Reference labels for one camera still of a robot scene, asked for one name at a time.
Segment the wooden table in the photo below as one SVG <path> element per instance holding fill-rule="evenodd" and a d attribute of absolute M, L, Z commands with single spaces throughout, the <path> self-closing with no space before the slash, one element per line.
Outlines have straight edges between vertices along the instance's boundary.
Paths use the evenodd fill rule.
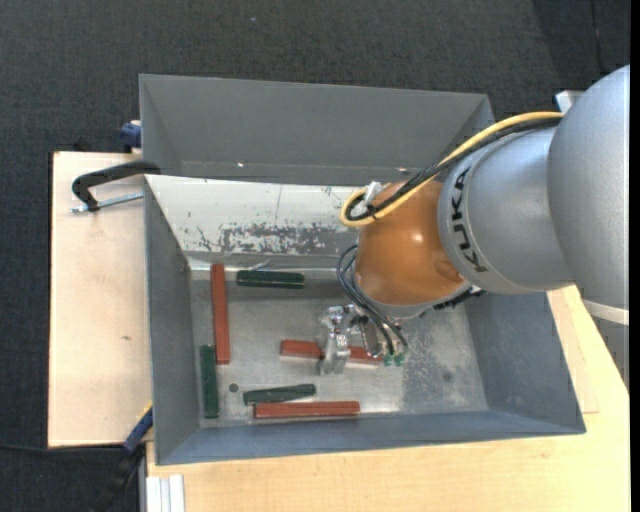
<path fill-rule="evenodd" d="M 121 442 L 150 398 L 142 205 L 84 220 L 66 213 L 78 204 L 68 189 L 75 176 L 130 158 L 54 159 L 51 447 Z M 115 298 L 100 301 L 95 293 L 107 284 Z M 629 394 L 577 290 L 549 299 L 584 435 L 179 466 L 156 466 L 150 443 L 147 473 L 184 475 L 189 512 L 628 510 Z M 87 332 L 101 333 L 98 341 Z"/>

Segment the black carpet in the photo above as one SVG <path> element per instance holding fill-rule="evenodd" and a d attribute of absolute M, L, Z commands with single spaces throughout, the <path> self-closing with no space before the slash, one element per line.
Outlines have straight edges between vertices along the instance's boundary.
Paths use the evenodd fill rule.
<path fill-rule="evenodd" d="M 121 151 L 137 75 L 482 92 L 552 108 L 629 62 L 630 0 L 0 0 L 0 444 L 46 445 L 48 153 Z M 0 448 L 0 510 L 86 510 L 113 451 Z M 135 510 L 131 487 L 114 510 Z"/>

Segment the metal clamp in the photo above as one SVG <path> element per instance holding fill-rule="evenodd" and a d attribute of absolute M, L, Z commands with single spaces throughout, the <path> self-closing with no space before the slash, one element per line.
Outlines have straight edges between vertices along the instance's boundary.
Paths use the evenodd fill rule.
<path fill-rule="evenodd" d="M 128 162 L 78 176 L 74 180 L 73 185 L 71 185 L 71 190 L 78 199 L 84 203 L 84 206 L 72 208 L 71 211 L 74 213 L 83 211 L 96 212 L 101 207 L 124 203 L 142 197 L 142 194 L 128 194 L 126 196 L 99 202 L 95 197 L 93 197 L 91 192 L 89 192 L 90 187 L 96 187 L 98 185 L 103 185 L 104 183 L 129 178 L 138 174 L 161 174 L 161 172 L 160 168 L 154 163 L 146 162 L 144 160 L 136 160 L 135 162 Z"/>

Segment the red bar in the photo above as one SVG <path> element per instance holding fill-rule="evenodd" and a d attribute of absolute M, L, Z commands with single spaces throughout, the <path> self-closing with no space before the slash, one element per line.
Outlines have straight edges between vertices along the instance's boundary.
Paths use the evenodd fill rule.
<path fill-rule="evenodd" d="M 379 364 L 382 362 L 382 358 L 372 357 L 364 347 L 350 347 L 351 356 L 349 356 L 349 362 L 351 363 L 366 363 L 366 364 Z"/>
<path fill-rule="evenodd" d="M 229 312 L 227 309 L 227 286 L 224 280 L 224 265 L 211 265 L 211 304 L 213 306 L 213 337 L 216 347 L 216 364 L 231 362 L 229 344 Z"/>
<path fill-rule="evenodd" d="M 356 416 L 360 413 L 360 402 L 280 402 L 260 403 L 253 409 L 259 420 L 279 418 L 319 418 L 335 416 Z"/>
<path fill-rule="evenodd" d="M 314 341 L 282 340 L 280 344 L 280 355 L 321 359 L 322 351 Z M 381 362 L 381 359 L 371 357 L 364 347 L 351 347 L 351 357 L 349 357 L 349 361 L 352 363 L 378 364 Z"/>

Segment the wooden board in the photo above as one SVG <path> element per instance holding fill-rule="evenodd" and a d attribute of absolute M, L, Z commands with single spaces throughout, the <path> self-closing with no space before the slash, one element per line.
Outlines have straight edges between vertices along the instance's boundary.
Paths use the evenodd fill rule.
<path fill-rule="evenodd" d="M 50 447 L 120 443 L 151 399 L 143 203 L 73 214 L 73 180 L 139 155 L 54 154 L 49 348 Z M 131 178 L 98 199 L 141 190 Z"/>

